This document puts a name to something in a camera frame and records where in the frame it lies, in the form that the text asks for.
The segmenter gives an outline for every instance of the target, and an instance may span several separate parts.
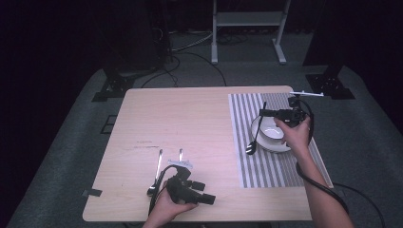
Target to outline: black stand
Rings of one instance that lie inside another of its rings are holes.
[[[349,88],[343,86],[337,75],[343,64],[330,64],[323,74],[307,74],[306,79],[315,93],[323,93],[335,100],[355,99]]]

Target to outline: black and white striped mat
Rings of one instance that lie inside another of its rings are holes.
[[[291,96],[293,95],[289,93],[228,95],[241,187],[303,186],[303,180],[296,172],[297,160],[291,151],[275,154],[258,145],[257,152],[253,156],[245,153],[246,146],[253,140],[251,133],[252,121],[259,115],[259,110],[263,107],[263,103],[267,102],[266,109],[288,109],[290,106],[287,99]],[[332,186],[314,139],[312,139],[309,149],[326,182],[329,186]]]

